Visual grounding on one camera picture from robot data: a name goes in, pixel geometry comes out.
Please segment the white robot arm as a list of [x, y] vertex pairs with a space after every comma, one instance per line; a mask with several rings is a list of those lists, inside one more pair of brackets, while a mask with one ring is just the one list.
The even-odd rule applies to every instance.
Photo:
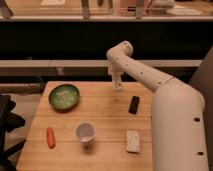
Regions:
[[203, 95], [176, 77], [131, 58], [123, 41], [110, 48], [113, 89], [122, 89], [126, 73], [153, 92], [151, 102], [153, 171], [209, 171]]

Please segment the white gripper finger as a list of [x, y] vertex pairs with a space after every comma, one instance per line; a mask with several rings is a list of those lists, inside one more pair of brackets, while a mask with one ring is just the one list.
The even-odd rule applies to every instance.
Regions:
[[113, 80], [113, 90], [115, 92], [122, 90], [122, 81], [121, 80]]

